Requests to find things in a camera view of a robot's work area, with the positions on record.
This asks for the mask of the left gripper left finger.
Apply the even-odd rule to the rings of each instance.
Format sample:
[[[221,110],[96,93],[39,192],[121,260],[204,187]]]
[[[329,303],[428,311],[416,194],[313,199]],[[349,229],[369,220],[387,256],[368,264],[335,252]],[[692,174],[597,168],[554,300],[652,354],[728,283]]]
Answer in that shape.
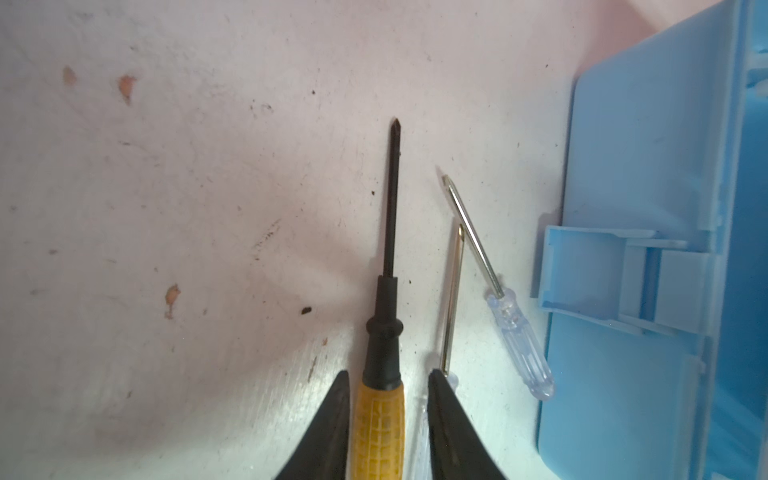
[[[349,432],[350,379],[342,370],[276,479],[344,480]]]

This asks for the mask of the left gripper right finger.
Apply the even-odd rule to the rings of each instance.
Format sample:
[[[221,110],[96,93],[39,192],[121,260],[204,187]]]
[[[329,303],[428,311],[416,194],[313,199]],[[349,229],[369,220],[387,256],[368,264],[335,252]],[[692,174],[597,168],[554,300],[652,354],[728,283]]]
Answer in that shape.
[[[506,479],[438,369],[428,377],[427,418],[432,479]]]

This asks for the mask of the yellow handled screwdriver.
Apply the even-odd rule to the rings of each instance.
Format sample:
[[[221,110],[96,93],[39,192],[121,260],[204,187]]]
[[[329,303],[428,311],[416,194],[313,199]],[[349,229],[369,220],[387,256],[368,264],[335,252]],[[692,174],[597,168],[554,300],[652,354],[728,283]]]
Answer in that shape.
[[[368,344],[353,412],[351,477],[401,479],[405,450],[405,393],[400,371],[397,318],[398,279],[394,275],[401,125],[389,131],[387,195],[382,273],[377,279],[373,316],[366,322]]]

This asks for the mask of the clear handled screwdriver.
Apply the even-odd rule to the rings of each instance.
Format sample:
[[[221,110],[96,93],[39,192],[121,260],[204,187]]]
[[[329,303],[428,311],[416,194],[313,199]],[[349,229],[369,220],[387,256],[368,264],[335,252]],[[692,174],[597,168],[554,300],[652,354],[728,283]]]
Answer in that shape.
[[[441,180],[463,227],[465,239],[469,241],[489,283],[490,294],[486,303],[512,363],[531,395],[540,401],[549,400],[554,396],[556,387],[542,344],[519,308],[516,294],[501,285],[456,185],[447,174],[443,174]]]

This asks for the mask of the light blue plastic toolbox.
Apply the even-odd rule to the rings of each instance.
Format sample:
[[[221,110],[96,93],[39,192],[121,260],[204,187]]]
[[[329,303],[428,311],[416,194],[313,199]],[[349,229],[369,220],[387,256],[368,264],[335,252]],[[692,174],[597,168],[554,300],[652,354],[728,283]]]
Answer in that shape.
[[[578,78],[538,299],[556,475],[766,477],[765,2],[720,2]]]

